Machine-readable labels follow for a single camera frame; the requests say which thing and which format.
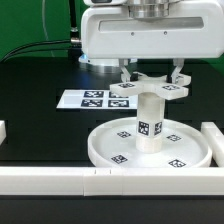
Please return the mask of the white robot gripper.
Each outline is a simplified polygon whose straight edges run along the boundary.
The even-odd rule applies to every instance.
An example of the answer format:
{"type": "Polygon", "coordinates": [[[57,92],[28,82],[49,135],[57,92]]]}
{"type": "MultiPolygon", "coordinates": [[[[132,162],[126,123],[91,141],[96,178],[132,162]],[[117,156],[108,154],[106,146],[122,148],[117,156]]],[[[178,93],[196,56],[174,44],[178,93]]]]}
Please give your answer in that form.
{"type": "Polygon", "coordinates": [[[161,18],[133,18],[123,1],[87,4],[82,50],[90,59],[120,59],[123,82],[131,77],[124,59],[174,59],[171,79],[176,84],[184,59],[224,54],[224,1],[173,2],[161,18]]]}

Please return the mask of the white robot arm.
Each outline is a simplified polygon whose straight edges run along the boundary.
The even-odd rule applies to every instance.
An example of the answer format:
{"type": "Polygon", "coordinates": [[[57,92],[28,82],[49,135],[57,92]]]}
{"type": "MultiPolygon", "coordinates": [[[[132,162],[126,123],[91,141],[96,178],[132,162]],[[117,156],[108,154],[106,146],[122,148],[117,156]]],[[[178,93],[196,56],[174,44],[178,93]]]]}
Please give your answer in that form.
{"type": "Polygon", "coordinates": [[[89,59],[218,58],[224,0],[84,0],[82,51],[89,59]]]}

